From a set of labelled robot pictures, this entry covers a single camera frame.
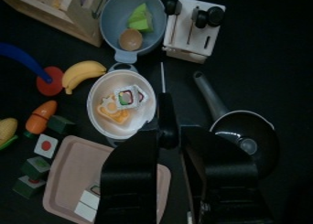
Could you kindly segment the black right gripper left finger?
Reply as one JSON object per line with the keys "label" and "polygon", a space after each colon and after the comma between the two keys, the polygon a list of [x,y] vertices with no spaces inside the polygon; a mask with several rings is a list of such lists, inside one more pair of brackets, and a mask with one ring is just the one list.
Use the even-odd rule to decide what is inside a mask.
{"label": "black right gripper left finger", "polygon": [[100,173],[93,224],[156,224],[157,134],[137,132],[110,152]]}

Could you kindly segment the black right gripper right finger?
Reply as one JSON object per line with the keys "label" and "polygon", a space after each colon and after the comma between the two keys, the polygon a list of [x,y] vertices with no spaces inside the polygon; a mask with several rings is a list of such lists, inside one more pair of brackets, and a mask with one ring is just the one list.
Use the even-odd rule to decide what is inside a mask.
{"label": "black right gripper right finger", "polygon": [[274,224],[247,153],[200,127],[180,129],[192,224]]}

